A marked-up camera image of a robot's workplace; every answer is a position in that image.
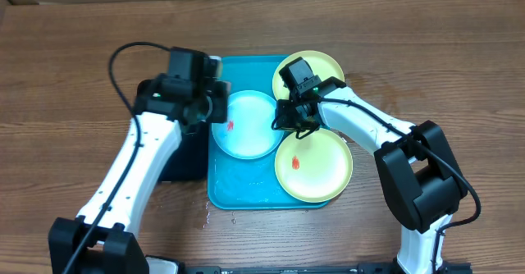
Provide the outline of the light blue plate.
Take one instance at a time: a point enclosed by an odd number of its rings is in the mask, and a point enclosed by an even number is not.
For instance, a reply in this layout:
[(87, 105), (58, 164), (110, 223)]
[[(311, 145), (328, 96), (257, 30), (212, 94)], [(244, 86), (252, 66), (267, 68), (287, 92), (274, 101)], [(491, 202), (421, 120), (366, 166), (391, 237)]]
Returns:
[(212, 124), (218, 147), (238, 159), (268, 155), (281, 142), (284, 132), (273, 130), (276, 100), (256, 90), (243, 90), (229, 97), (224, 123)]

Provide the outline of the yellow-green plate bottom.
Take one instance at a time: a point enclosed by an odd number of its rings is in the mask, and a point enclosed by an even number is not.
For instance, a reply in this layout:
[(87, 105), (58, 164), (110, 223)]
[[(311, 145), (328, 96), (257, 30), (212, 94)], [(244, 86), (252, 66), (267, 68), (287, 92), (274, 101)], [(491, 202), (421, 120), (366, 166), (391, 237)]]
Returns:
[(353, 173), (353, 158), (339, 135), (321, 129), (304, 139), (286, 137), (276, 152), (275, 172), (287, 194), (320, 203), (344, 191)]

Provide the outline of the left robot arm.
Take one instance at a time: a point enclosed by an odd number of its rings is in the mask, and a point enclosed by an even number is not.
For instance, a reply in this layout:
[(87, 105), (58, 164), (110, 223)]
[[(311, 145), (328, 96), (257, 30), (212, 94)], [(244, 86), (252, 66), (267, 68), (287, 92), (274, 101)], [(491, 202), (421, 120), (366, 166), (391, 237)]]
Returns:
[(169, 258), (148, 256), (137, 235), (146, 204), (183, 135), (227, 118), (231, 86), (221, 58), (173, 47), (167, 72), (143, 80), (126, 139), (102, 184), (75, 219), (57, 218), (48, 233), (55, 273), (179, 273)]

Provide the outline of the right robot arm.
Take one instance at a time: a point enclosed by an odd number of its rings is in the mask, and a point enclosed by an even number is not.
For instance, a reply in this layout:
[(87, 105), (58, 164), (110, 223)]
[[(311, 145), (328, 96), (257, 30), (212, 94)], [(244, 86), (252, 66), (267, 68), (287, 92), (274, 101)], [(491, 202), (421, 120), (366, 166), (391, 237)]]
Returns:
[(271, 123), (289, 136), (278, 148), (281, 186), (305, 202), (324, 202), (349, 183), (349, 153), (323, 142), (338, 130), (375, 160), (387, 207), (401, 225), (393, 273), (452, 273), (459, 267), (441, 257), (452, 216), (473, 193), (442, 129), (432, 121), (414, 125), (362, 100), (326, 61), (295, 54), (276, 69), (277, 99)]

